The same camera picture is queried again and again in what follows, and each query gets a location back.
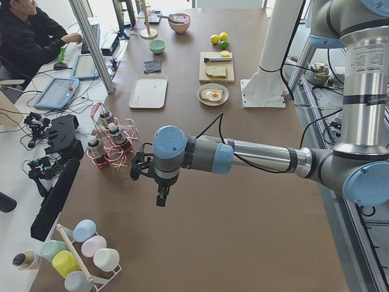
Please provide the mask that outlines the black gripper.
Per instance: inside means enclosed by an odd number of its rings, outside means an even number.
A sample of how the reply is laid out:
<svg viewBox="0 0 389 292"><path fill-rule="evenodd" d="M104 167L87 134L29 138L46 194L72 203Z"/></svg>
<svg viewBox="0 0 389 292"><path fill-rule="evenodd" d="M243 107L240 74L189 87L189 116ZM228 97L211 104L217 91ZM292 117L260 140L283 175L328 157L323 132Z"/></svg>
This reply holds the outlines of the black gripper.
<svg viewBox="0 0 389 292"><path fill-rule="evenodd" d="M156 198L156 206L165 207L167 196L169 194L169 189L171 186L169 179L159 179L157 180L158 190Z"/></svg>

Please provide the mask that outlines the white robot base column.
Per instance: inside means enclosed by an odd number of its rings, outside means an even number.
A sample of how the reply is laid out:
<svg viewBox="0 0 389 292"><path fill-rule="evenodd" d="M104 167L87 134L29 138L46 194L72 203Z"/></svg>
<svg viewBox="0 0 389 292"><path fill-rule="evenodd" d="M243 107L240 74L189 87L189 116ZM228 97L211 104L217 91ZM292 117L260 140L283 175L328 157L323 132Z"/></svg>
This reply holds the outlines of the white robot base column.
<svg viewBox="0 0 389 292"><path fill-rule="evenodd" d="M304 6L304 1L275 1L258 70L250 79L241 80L243 107L286 106L283 96L285 84L281 78L282 67Z"/></svg>

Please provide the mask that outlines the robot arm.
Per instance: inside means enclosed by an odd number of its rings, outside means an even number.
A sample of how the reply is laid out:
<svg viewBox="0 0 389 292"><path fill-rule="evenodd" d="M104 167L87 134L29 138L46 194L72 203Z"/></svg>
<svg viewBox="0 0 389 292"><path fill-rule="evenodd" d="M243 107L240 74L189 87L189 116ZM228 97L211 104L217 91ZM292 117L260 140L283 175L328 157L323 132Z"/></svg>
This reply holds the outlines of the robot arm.
<svg viewBox="0 0 389 292"><path fill-rule="evenodd" d="M175 126L158 129L148 174L158 183L164 206L181 169L226 174L233 165L311 179L364 207L388 200L388 149L382 141L388 102L388 2L314 1L308 44L313 49L346 50L340 91L320 89L299 74L289 87L295 106L342 116L331 149L277 147L201 132L187 136Z"/></svg>

